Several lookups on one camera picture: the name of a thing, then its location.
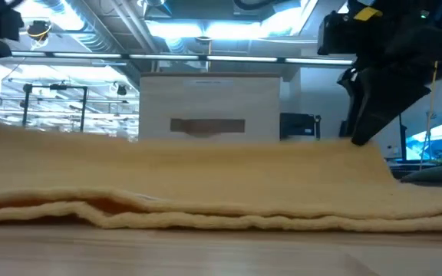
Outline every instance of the table surface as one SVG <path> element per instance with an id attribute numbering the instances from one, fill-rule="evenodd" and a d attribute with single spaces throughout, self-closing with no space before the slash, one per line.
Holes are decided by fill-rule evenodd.
<path id="1" fill-rule="evenodd" d="M 442 233 L 0 225 L 0 275 L 442 275 Z"/>

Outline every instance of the yellow cloth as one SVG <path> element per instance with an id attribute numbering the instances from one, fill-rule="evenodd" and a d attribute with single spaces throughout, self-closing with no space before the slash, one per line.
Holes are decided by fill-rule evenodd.
<path id="1" fill-rule="evenodd" d="M 442 230 L 442 188 L 397 183 L 373 145 L 128 143 L 0 125 L 0 221 L 103 228 Z"/>

